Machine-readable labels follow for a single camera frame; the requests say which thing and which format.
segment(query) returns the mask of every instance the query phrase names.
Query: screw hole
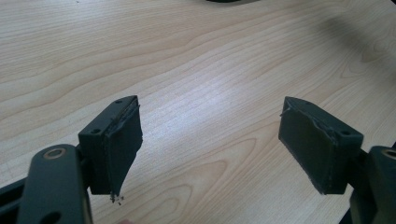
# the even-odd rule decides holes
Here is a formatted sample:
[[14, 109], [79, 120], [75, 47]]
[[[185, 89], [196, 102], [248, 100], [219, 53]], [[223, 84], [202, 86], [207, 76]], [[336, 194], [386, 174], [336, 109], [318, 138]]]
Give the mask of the screw hole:
[[66, 152], [66, 149], [58, 147], [47, 151], [44, 154], [44, 158], [46, 160], [54, 160], [62, 157], [62, 155]]
[[92, 131], [91, 131], [91, 133], [99, 133], [100, 132], [100, 129], [93, 129]]
[[40, 224], [54, 224], [57, 223], [59, 219], [61, 219], [61, 213], [51, 212], [41, 219]]
[[387, 157], [396, 160], [396, 150], [395, 149], [384, 149], [382, 153]]

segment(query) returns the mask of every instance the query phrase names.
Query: dark object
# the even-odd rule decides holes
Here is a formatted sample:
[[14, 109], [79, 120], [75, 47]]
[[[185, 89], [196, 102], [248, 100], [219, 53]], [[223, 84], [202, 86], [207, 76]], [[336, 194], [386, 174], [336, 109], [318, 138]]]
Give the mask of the dark object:
[[92, 162], [91, 193], [120, 194], [142, 144], [137, 97], [115, 101], [79, 134], [82, 156]]
[[322, 194], [354, 188], [340, 223], [396, 223], [396, 150], [361, 150], [363, 135], [307, 101], [286, 97], [279, 139]]
[[141, 147], [137, 96], [115, 101], [78, 135], [32, 159], [26, 179], [0, 189], [0, 223], [92, 223], [92, 194], [120, 194]]
[[229, 2], [237, 2], [240, 0], [207, 0], [209, 2], [218, 2], [218, 3], [229, 3]]

